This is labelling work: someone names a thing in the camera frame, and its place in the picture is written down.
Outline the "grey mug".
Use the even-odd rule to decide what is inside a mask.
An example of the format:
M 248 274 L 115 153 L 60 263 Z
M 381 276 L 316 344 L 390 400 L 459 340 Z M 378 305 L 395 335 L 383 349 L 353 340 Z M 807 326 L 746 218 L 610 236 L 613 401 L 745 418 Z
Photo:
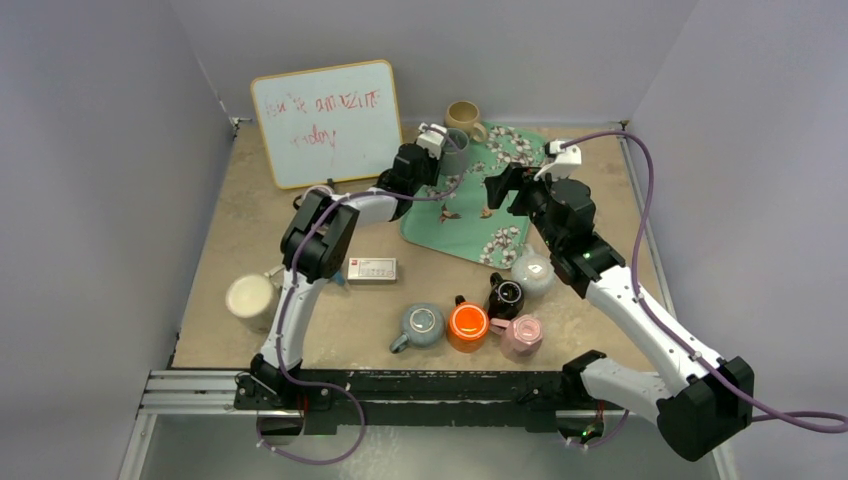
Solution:
M 457 128 L 447 129 L 447 139 L 440 160 L 442 176 L 457 176 L 467 170 L 469 145 L 470 139 L 465 132 Z

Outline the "beige brown mug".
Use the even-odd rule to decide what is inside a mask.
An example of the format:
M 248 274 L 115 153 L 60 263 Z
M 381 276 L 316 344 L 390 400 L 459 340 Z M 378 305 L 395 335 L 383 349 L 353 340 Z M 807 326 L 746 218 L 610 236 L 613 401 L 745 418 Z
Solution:
M 463 131 L 470 140 L 478 143 L 488 140 L 488 129 L 482 123 L 479 107 L 470 101 L 457 101 L 447 107 L 444 125 Z

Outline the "mauve purple mug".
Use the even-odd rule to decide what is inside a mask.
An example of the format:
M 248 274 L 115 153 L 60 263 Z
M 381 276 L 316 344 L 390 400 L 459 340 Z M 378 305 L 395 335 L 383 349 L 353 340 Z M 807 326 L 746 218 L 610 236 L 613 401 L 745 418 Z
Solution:
M 321 192 L 327 195 L 333 195 L 335 190 L 329 185 L 321 184 L 321 185 L 313 185 L 308 187 L 302 194 L 298 195 L 295 200 L 297 202 L 302 202 L 305 197 L 311 192 Z

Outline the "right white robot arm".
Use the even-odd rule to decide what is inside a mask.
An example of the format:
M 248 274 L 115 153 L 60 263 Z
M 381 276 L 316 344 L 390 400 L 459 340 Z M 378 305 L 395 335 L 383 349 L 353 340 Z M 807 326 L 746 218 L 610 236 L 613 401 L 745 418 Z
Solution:
M 655 371 L 622 367 L 600 353 L 564 365 L 564 399 L 576 407 L 610 401 L 654 423 L 681 458 L 696 461 L 747 428 L 755 374 L 741 357 L 724 359 L 695 339 L 633 280 L 624 258 L 595 230 L 591 190 L 573 179 L 555 180 L 511 163 L 485 179 L 487 206 L 526 216 L 550 252 L 556 276 L 603 312 L 628 336 Z

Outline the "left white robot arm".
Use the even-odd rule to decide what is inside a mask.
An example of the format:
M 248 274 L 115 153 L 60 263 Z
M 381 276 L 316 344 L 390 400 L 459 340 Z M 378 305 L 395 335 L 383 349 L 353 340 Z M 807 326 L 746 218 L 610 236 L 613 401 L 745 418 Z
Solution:
M 283 284 L 268 337 L 250 364 L 259 395 L 272 408 L 297 399 L 294 378 L 303 360 L 305 334 L 321 290 L 346 258 L 358 227 L 401 218 L 417 192 L 437 183 L 442 156 L 433 147 L 401 145 L 392 166 L 362 192 L 310 192 L 281 240 Z

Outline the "white speckled mug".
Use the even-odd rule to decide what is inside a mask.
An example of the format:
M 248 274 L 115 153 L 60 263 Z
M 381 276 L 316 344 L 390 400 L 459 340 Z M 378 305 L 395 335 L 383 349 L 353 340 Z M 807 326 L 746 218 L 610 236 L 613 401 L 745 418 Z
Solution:
M 550 260 L 529 244 L 523 247 L 522 253 L 513 262 L 510 273 L 527 298 L 544 296 L 556 280 Z

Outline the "black mug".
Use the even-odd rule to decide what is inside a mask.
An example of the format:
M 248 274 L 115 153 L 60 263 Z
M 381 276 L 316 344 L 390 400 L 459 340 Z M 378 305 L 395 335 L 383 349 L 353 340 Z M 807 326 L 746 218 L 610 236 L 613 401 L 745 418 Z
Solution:
M 485 309 L 490 319 L 512 320 L 524 307 L 525 294 L 519 283 L 507 280 L 498 272 L 489 277 L 490 293 Z

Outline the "pink faceted mug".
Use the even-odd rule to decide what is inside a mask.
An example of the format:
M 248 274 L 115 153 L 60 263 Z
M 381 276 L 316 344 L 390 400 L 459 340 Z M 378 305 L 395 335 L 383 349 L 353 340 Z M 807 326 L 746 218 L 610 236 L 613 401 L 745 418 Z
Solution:
M 493 318 L 489 329 L 499 336 L 501 353 L 513 361 L 531 358 L 544 339 L 542 323 L 532 315 L 521 315 L 512 320 Z

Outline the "orange mug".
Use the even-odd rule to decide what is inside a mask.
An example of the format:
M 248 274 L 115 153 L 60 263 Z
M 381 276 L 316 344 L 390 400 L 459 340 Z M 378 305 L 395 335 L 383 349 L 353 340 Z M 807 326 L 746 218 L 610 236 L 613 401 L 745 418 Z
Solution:
M 489 331 L 487 311 L 467 301 L 462 295 L 457 295 L 454 302 L 455 306 L 446 323 L 448 341 L 459 352 L 475 352 L 483 346 Z

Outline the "grey-blue upside-down mug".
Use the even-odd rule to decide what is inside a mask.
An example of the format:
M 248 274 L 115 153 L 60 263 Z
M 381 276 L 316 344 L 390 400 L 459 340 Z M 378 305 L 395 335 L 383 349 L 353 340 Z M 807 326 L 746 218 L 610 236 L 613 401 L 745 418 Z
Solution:
M 409 347 L 427 349 L 444 338 L 446 320 L 442 310 L 432 303 L 411 305 L 402 315 L 400 334 L 389 351 L 398 354 Z

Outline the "cream white mug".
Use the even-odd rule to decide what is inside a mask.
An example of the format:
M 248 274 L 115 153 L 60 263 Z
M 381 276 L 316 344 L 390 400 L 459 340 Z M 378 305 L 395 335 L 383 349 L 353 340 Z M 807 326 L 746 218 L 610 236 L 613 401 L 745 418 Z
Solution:
M 279 265 L 264 273 L 245 274 L 229 286 L 225 306 L 250 331 L 270 331 L 282 291 L 278 277 L 283 269 Z

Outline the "green floral tray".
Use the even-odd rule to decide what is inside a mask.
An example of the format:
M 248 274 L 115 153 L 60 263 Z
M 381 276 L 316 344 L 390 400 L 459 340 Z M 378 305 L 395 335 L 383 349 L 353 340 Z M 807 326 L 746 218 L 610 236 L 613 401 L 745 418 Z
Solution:
M 442 176 L 423 187 L 401 220 L 402 237 L 415 245 L 498 269 L 509 269 L 521 254 L 529 220 L 509 214 L 510 193 L 500 210 L 486 206 L 486 177 L 500 174 L 511 162 L 540 167 L 546 139 L 528 130 L 485 122 L 488 140 L 470 140 L 467 170 Z

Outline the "small white card box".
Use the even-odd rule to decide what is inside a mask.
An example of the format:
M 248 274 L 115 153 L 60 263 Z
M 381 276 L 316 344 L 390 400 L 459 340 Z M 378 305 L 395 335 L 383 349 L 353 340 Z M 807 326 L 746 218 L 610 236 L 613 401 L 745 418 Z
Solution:
M 346 280 L 351 284 L 395 283 L 398 280 L 397 260 L 395 258 L 350 258 Z

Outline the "white whiteboard yellow frame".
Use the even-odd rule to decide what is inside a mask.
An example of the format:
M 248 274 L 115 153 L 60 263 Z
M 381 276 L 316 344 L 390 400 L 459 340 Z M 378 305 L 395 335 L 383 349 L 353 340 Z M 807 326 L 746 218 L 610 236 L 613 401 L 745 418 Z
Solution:
M 250 91 L 281 190 L 377 176 L 403 143 L 385 60 L 258 77 Z

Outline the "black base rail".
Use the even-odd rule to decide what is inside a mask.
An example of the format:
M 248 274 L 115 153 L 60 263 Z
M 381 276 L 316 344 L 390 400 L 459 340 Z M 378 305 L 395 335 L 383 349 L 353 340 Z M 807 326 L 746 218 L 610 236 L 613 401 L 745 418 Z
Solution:
M 309 434 L 341 425 L 507 426 L 556 430 L 561 411 L 607 403 L 674 438 L 708 437 L 719 411 L 708 382 L 679 393 L 656 374 L 608 359 L 560 371 L 307 369 L 293 384 L 272 373 L 167 370 L 150 375 L 142 405 L 162 413 L 304 414 Z

